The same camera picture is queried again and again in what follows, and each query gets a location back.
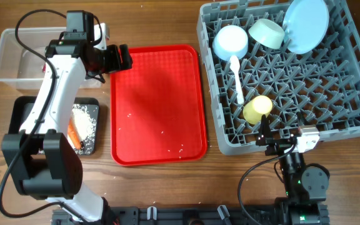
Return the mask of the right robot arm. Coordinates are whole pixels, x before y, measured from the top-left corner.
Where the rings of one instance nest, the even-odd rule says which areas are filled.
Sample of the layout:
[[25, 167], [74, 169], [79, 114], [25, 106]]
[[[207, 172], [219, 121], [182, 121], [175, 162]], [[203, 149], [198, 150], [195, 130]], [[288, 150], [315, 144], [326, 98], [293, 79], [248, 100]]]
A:
[[328, 207], [323, 204], [329, 187], [329, 171], [322, 165], [306, 164], [303, 154], [315, 148], [319, 131], [297, 113], [298, 133], [276, 139], [263, 115], [256, 140], [265, 146], [265, 155], [277, 156], [282, 173], [286, 197], [278, 197], [274, 203], [276, 224], [329, 224]]

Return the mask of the light blue plate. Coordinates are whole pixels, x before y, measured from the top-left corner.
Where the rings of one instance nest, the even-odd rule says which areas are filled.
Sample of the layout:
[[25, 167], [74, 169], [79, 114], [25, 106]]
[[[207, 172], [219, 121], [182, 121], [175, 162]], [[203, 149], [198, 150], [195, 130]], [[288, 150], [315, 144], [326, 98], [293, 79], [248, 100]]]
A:
[[329, 26], [329, 9], [324, 0], [295, 0], [283, 19], [284, 42], [296, 54], [313, 50], [324, 38]]

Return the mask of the black plastic bin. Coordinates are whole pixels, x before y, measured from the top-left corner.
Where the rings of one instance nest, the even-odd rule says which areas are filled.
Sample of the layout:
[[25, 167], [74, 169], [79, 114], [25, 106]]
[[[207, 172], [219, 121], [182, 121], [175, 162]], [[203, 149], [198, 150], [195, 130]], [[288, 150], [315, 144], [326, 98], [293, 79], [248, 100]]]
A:
[[[11, 122], [9, 125], [9, 131], [8, 131], [9, 134], [14, 134], [19, 132], [19, 128], [29, 116], [35, 100], [36, 100], [36, 96], [21, 96], [15, 100], [12, 110]], [[98, 100], [92, 97], [77, 97], [74, 101], [74, 104], [87, 104], [87, 105], [94, 105], [97, 107], [98, 113], [96, 116], [96, 120], [97, 120], [96, 128], [98, 131], [98, 122], [99, 122]], [[94, 151], [95, 150], [96, 150], [96, 139], [95, 139]]]

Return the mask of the red plastic tray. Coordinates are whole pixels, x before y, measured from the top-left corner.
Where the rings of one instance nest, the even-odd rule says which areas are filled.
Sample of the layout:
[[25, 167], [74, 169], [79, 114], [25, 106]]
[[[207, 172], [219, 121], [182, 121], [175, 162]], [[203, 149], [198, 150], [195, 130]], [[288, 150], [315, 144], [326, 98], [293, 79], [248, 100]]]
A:
[[111, 156], [122, 166], [201, 159], [208, 148], [196, 50], [135, 47], [132, 69], [111, 75]]

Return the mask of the grey dishwasher rack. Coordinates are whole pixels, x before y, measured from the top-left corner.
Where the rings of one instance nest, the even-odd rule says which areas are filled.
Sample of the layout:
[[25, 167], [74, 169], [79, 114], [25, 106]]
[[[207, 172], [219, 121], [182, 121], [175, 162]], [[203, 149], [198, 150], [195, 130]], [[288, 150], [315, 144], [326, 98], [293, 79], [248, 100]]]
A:
[[[212, 44], [228, 25], [249, 29], [265, 18], [281, 24], [289, 1], [223, 1], [201, 6], [197, 36], [211, 92], [211, 109], [219, 150], [225, 155], [260, 150], [258, 124], [243, 117], [236, 101], [234, 74]], [[274, 136], [298, 133], [301, 118], [319, 129], [322, 141], [360, 137], [360, 37], [346, 1], [328, 1], [329, 27], [320, 44], [302, 55], [287, 44], [269, 49], [254, 40], [241, 59], [240, 80], [247, 101], [265, 95]]]

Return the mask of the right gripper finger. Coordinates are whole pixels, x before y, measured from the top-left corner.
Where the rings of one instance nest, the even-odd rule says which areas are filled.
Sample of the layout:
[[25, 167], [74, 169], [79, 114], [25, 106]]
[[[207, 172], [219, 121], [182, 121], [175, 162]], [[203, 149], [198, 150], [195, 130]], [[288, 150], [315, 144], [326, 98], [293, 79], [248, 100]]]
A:
[[257, 146], [273, 145], [273, 135], [269, 126], [269, 120], [265, 114], [261, 117], [258, 138], [256, 139]]
[[308, 125], [308, 122], [306, 121], [306, 119], [303, 116], [302, 112], [298, 111], [296, 113], [296, 116], [297, 116], [297, 123], [298, 123], [299, 127]]

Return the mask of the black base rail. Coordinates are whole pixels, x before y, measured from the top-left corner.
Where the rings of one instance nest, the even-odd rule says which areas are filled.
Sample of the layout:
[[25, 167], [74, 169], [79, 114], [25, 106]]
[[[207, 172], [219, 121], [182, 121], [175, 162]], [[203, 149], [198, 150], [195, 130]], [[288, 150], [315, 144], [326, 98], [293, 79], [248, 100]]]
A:
[[[118, 218], [117, 224], [250, 224], [240, 209], [228, 209], [225, 205], [218, 208], [174, 208], [147, 209], [137, 207], [113, 207]], [[325, 205], [308, 209], [276, 209], [271, 206], [255, 206], [250, 215], [261, 224], [330, 224], [328, 209]]]

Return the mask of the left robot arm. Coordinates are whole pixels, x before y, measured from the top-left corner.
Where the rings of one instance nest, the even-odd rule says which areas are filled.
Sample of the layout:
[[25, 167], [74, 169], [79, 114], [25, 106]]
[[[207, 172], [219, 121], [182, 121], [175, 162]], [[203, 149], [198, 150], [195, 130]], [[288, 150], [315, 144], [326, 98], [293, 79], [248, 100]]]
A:
[[66, 30], [53, 39], [40, 58], [46, 65], [41, 88], [17, 132], [7, 133], [1, 150], [17, 192], [59, 206], [81, 224], [118, 224], [104, 197], [83, 183], [83, 165], [68, 142], [68, 126], [76, 94], [86, 79], [132, 68], [125, 44], [105, 45], [99, 19], [91, 12], [68, 11]]

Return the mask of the light blue bowl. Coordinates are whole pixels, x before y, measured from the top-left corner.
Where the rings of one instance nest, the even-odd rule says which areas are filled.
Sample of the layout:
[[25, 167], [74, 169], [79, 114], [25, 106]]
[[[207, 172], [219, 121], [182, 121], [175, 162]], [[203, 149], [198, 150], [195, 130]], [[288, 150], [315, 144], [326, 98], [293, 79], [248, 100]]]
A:
[[229, 61], [231, 56], [242, 59], [248, 51], [247, 32], [235, 25], [222, 27], [214, 38], [212, 49], [219, 59]]

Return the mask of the white plastic spoon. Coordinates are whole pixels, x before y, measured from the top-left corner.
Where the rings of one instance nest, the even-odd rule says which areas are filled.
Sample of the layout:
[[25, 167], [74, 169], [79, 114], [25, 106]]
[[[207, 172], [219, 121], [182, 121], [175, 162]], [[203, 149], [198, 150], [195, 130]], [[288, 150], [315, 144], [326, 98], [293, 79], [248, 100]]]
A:
[[234, 73], [235, 83], [236, 83], [236, 93], [237, 93], [237, 103], [243, 105], [244, 104], [244, 96], [243, 90], [239, 77], [240, 63], [239, 59], [236, 55], [233, 55], [229, 59], [230, 69]]

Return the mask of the yellow plastic cup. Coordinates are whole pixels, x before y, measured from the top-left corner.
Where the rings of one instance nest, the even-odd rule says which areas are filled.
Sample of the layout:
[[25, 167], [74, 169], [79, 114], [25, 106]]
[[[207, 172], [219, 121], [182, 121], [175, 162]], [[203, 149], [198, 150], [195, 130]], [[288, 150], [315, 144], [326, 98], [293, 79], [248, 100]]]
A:
[[254, 99], [249, 101], [243, 109], [244, 119], [249, 124], [257, 124], [262, 115], [268, 117], [273, 108], [273, 103], [267, 96], [256, 96]]

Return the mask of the pale green bowl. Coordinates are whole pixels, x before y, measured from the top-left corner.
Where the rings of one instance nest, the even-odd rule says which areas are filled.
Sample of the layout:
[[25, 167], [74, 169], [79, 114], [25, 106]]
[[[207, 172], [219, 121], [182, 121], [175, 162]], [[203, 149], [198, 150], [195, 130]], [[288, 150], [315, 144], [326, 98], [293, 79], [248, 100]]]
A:
[[285, 36], [282, 27], [268, 19], [258, 19], [248, 32], [255, 41], [271, 49], [279, 49]]

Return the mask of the white rice pile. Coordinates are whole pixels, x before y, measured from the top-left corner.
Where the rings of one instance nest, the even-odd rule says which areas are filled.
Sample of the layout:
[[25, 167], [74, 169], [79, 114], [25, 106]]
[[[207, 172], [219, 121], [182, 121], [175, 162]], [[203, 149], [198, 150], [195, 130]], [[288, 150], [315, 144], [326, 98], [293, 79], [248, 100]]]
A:
[[96, 116], [98, 108], [94, 105], [74, 104], [71, 119], [81, 141], [81, 149], [76, 149], [68, 136], [68, 141], [77, 155], [91, 155], [96, 139]]

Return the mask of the orange carrot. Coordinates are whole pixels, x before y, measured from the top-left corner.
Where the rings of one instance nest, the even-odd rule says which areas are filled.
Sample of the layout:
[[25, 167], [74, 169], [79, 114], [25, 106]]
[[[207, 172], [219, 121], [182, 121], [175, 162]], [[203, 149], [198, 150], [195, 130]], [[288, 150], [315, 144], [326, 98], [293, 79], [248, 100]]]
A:
[[67, 135], [69, 136], [70, 140], [72, 141], [74, 147], [76, 149], [81, 149], [81, 147], [82, 147], [81, 141], [80, 141], [78, 133], [74, 127], [72, 119], [69, 120], [69, 124], [67, 127]]

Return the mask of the clear plastic bin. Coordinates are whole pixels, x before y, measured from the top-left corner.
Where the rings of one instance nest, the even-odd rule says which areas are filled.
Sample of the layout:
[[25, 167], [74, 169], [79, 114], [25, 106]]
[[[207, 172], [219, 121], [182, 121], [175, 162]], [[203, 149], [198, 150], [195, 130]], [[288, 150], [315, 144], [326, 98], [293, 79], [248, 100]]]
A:
[[[65, 27], [20, 28], [20, 40], [39, 54]], [[16, 40], [15, 29], [5, 29], [0, 38], [0, 82], [18, 90], [39, 90], [44, 79], [44, 61], [24, 49]]]

